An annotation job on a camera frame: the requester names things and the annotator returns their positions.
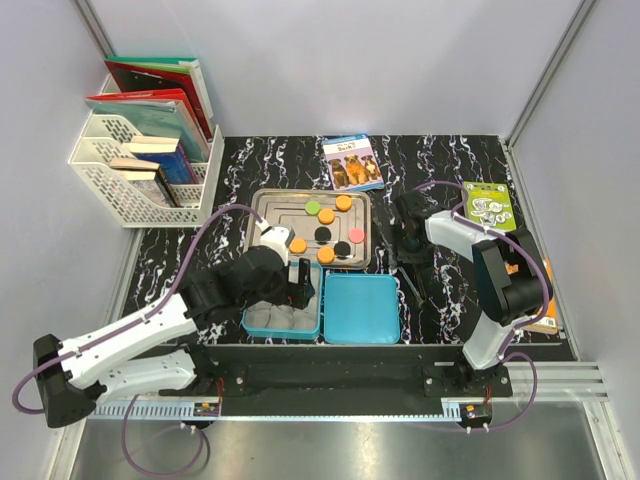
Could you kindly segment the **black cookie bottom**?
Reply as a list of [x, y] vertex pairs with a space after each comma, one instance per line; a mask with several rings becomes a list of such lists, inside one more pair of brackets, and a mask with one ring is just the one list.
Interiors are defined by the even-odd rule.
[[351, 245], [345, 241], [338, 241], [334, 247], [335, 256], [339, 259], [348, 259], [351, 256]]

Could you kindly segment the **black cookie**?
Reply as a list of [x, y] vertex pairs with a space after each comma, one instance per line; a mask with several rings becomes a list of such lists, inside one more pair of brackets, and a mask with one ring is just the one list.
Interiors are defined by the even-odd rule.
[[345, 241], [338, 241], [334, 247], [335, 256], [339, 259], [348, 259], [351, 256], [351, 245]]
[[326, 244], [331, 240], [331, 231], [325, 226], [318, 227], [314, 232], [314, 239], [318, 244]]

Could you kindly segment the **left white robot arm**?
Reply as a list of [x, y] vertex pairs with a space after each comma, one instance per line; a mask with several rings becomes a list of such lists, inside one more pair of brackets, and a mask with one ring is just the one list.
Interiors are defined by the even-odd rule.
[[302, 310], [315, 293], [309, 260], [290, 261], [288, 226], [265, 226], [260, 241], [238, 258], [179, 278], [162, 299], [99, 330], [33, 344], [35, 381], [46, 424], [69, 426], [101, 404], [139, 394], [208, 394], [212, 360], [187, 346], [162, 356], [147, 351], [268, 303]]

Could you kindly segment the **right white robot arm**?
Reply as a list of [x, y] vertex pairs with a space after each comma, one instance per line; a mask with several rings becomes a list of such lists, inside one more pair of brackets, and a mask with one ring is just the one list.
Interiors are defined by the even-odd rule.
[[435, 254], [444, 247], [474, 268], [480, 317], [446, 377], [466, 396], [476, 396], [496, 376], [511, 335], [541, 312], [553, 288], [532, 234], [525, 228], [503, 233], [451, 210], [433, 208], [418, 191], [396, 197], [393, 226], [396, 258], [408, 266], [419, 291], [435, 286]]

